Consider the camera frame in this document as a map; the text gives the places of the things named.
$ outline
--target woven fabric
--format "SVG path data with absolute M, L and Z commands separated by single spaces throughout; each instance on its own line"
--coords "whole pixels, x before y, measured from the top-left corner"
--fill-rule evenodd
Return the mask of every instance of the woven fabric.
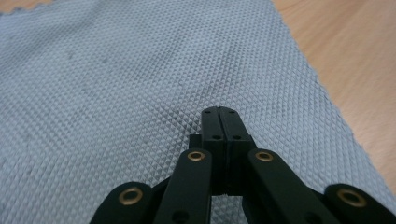
M 269 0 L 56 1 L 0 16 L 0 222 L 88 223 L 172 174 L 200 112 L 237 110 L 318 191 L 394 196 Z M 212 223 L 246 223 L 238 197 Z

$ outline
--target gray fabric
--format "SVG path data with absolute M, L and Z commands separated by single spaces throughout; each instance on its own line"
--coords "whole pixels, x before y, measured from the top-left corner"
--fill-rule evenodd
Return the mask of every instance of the gray fabric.
M 395 198 L 271 1 L 57 1 L 0 17 L 0 222 L 88 223 L 172 174 L 201 110 L 236 109 L 311 188 Z M 218 197 L 213 223 L 245 223 Z

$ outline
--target mounting hole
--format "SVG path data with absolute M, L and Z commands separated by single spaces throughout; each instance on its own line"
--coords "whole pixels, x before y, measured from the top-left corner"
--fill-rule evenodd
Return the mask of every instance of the mounting hole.
M 139 188 L 129 188 L 123 191 L 119 196 L 119 201 L 123 205 L 138 203 L 143 197 L 143 192 Z
M 366 200 L 359 195 L 355 190 L 352 189 L 339 189 L 337 191 L 337 196 L 344 203 L 347 203 L 354 207 L 364 207 L 366 206 Z
M 189 220 L 189 217 L 189 213 L 187 213 L 186 211 L 176 211 L 172 215 L 172 221 L 177 224 L 183 224 Z
M 322 223 L 321 218 L 315 213 L 308 212 L 305 214 L 304 218 L 305 218 L 305 222 L 309 223 L 309 224 L 321 224 Z
M 273 155 L 269 154 L 268 152 L 258 152 L 256 153 L 256 158 L 260 161 L 271 161 L 274 159 Z
M 187 157 L 191 161 L 201 161 L 205 158 L 205 154 L 200 151 L 193 151 L 193 152 L 190 152 L 189 155 L 187 155 Z

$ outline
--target wooden table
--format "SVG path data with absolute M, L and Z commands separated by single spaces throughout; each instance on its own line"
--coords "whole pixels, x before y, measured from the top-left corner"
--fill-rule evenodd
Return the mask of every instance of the wooden table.
M 2 0 L 0 11 L 50 0 Z M 356 139 L 396 194 L 396 1 L 274 0 Z

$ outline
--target brass insert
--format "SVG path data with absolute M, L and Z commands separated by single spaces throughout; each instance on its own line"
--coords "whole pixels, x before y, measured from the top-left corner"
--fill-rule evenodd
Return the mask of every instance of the brass insert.
M 366 206 L 366 200 L 361 197 L 357 192 L 352 189 L 339 189 L 337 191 L 337 196 L 344 202 L 354 207 L 364 207 Z
M 129 199 L 129 198 L 125 198 L 125 195 L 129 192 L 135 192 L 136 196 Z M 131 205 L 134 203 L 138 203 L 143 197 L 143 192 L 141 189 L 139 188 L 130 188 L 130 189 L 126 189 L 125 191 L 123 191 L 120 196 L 119 196 L 119 201 L 120 203 L 122 203 L 123 205 Z
M 256 153 L 256 158 L 260 161 L 271 161 L 274 157 L 268 152 L 258 152 Z
M 204 159 L 205 154 L 200 151 L 190 152 L 187 156 L 191 161 L 201 161 Z

